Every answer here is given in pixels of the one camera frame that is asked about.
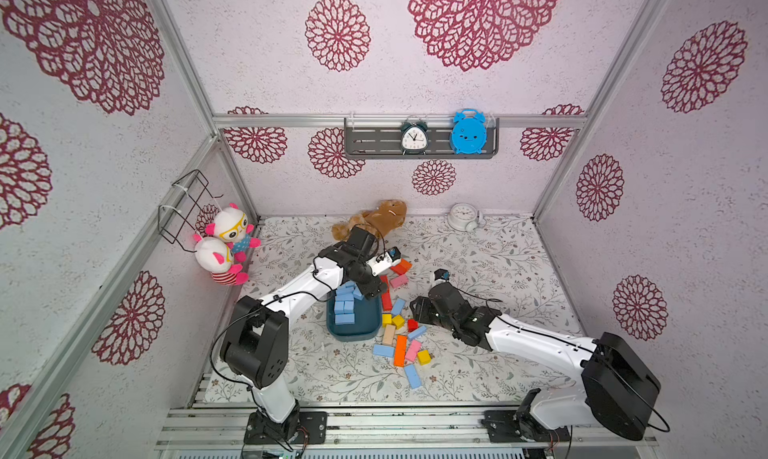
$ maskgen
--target floral tablecloth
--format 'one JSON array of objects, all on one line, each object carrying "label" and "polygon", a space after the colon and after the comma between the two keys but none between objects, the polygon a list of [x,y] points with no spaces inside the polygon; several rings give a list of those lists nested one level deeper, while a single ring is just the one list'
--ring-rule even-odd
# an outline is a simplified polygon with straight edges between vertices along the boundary
[{"label": "floral tablecloth", "polygon": [[[243,291],[257,297],[285,284],[334,242],[331,225],[344,221],[331,216],[267,219]],[[457,287],[503,300],[493,307],[513,317],[571,335],[581,332],[529,218],[491,216],[482,229],[459,233],[443,216],[415,216],[392,231],[386,242],[388,247],[396,245],[413,264],[408,285],[392,292],[393,301],[395,296],[410,302],[426,295],[432,272],[443,268],[451,272]],[[474,305],[482,303],[467,299]],[[428,325],[423,348],[434,358],[416,367],[423,387],[411,389],[402,368],[372,355],[372,345],[381,342],[382,332],[369,341],[337,341],[326,329],[325,308],[316,303],[290,332],[290,358],[283,374],[301,401],[517,401],[532,387],[568,382],[538,363],[466,346],[450,331]],[[403,317],[410,317],[407,306]],[[232,374],[220,361],[216,367]],[[244,387],[213,374],[205,401],[251,399]]]}]

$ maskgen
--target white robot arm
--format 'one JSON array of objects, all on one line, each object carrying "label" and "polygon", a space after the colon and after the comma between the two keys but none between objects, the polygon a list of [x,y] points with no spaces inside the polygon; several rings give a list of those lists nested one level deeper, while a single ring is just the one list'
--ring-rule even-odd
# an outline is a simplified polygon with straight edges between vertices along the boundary
[{"label": "white robot arm", "polygon": [[[508,424],[511,431],[530,441],[548,441],[549,432],[560,427],[603,425],[621,437],[642,439],[660,384],[623,339],[549,331],[502,314],[487,301],[472,307],[448,277],[444,269],[435,272],[429,297],[411,302],[414,319],[450,329],[468,345],[536,361],[574,382],[530,391]],[[491,422],[498,429],[498,422]]]},{"label": "white robot arm", "polygon": [[397,248],[373,255],[375,243],[374,235],[352,228],[349,239],[323,249],[310,267],[284,286],[259,299],[246,295],[235,304],[219,357],[237,374],[237,381],[252,387],[270,437],[286,439],[296,432],[298,403],[282,374],[290,327],[315,301],[347,280],[354,281],[368,300],[378,300],[386,288],[379,274],[398,264],[401,256]]}]

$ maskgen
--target red flower pattern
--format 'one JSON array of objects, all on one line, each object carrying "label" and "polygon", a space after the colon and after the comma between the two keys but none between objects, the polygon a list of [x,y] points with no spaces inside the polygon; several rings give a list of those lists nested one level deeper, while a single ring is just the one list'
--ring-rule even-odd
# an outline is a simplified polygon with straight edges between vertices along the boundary
[{"label": "red flower pattern", "polygon": [[52,189],[48,156],[38,141],[0,114],[0,230],[36,216]]},{"label": "red flower pattern", "polygon": [[590,221],[613,214],[624,193],[624,171],[613,156],[600,154],[589,160],[576,183],[576,204]]},{"label": "red flower pattern", "polygon": [[214,204],[206,204],[200,208],[200,212],[197,213],[197,219],[194,222],[195,231],[203,237],[209,234],[205,232],[205,226],[214,222],[216,214],[219,213],[219,208]]},{"label": "red flower pattern", "polygon": [[558,0],[411,0],[416,36],[445,66],[488,69],[509,61],[552,20]]},{"label": "red flower pattern", "polygon": [[368,21],[350,0],[318,1],[304,25],[312,56],[330,70],[356,68],[368,54]]},{"label": "red flower pattern", "polygon": [[310,140],[308,154],[315,169],[337,179],[354,176],[365,166],[365,160],[347,159],[344,152],[344,130],[325,128]]},{"label": "red flower pattern", "polygon": [[747,42],[738,23],[723,21],[696,32],[675,51],[661,84],[661,98],[676,113],[701,109],[739,75]]},{"label": "red flower pattern", "polygon": [[[544,111],[544,114],[554,115],[583,113],[583,109],[573,104],[559,104]],[[550,160],[563,153],[573,133],[571,128],[527,128],[520,139],[520,150],[531,159]]]},{"label": "red flower pattern", "polygon": [[656,339],[667,327],[667,302],[647,277],[630,275],[616,285],[614,313],[621,329],[638,339]]},{"label": "red flower pattern", "polygon": [[456,181],[456,169],[444,160],[428,160],[419,164],[411,176],[414,189],[425,196],[445,193]]},{"label": "red flower pattern", "polygon": [[[259,108],[243,106],[228,114],[266,114]],[[224,130],[232,150],[255,163],[273,163],[286,153],[288,142],[283,128],[231,128]]]},{"label": "red flower pattern", "polygon": [[141,271],[91,351],[101,362],[127,365],[149,350],[164,316],[163,287],[149,271]]},{"label": "red flower pattern", "polygon": [[5,422],[16,410],[18,403],[29,392],[30,385],[14,384],[13,386],[0,392],[0,431]]},{"label": "red flower pattern", "polygon": [[5,29],[77,99],[132,116],[160,95],[164,51],[144,0],[0,0],[0,9]]},{"label": "red flower pattern", "polygon": [[69,394],[64,394],[48,415],[43,429],[29,445],[27,459],[61,459],[69,451],[73,432],[74,407],[69,402]]}]

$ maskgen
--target white clock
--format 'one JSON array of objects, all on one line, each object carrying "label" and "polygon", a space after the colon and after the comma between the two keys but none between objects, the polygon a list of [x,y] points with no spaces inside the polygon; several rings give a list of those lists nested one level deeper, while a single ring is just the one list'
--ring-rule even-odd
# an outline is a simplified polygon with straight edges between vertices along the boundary
[{"label": "white clock", "polygon": [[471,204],[455,204],[448,213],[448,225],[457,231],[470,233],[484,223],[482,213]]},{"label": "white clock", "polygon": [[406,122],[400,128],[400,132],[402,132],[400,147],[403,154],[423,153],[429,145],[427,125],[423,121],[418,121],[417,123]]}]

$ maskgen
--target dark blue bin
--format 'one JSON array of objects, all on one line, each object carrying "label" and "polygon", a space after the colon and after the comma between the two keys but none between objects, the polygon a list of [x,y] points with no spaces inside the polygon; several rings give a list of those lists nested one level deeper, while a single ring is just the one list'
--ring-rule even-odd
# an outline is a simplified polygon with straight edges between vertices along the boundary
[{"label": "dark blue bin", "polygon": [[355,301],[355,323],[336,325],[333,320],[333,306],[336,304],[336,291],[329,294],[326,302],[326,327],[333,337],[342,342],[365,341],[376,337],[382,327],[382,298],[362,298]]}]

